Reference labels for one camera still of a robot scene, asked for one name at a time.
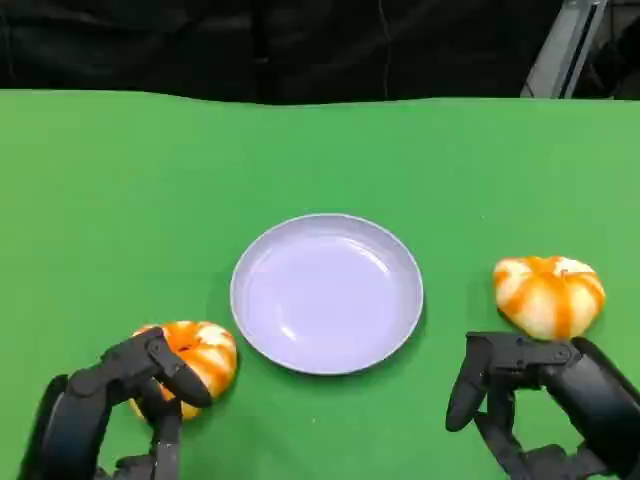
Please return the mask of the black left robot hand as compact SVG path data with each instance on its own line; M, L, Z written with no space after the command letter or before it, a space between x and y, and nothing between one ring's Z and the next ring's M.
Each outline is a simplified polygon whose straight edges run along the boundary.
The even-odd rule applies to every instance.
M98 465L112 409L133 400L152 427L150 448L123 457L112 473ZM205 382L154 327L112 346L100 361L48 384L18 473L21 479L176 479L181 405L207 408Z

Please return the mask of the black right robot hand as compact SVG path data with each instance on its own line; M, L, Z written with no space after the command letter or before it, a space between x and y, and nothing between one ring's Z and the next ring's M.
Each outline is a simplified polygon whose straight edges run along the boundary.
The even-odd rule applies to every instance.
M515 393L544 389L583 441L573 454L557 444L526 451L513 434ZM541 341L507 332L469 332L449 398L445 428L474 423L511 479L639 476L639 392L584 337Z

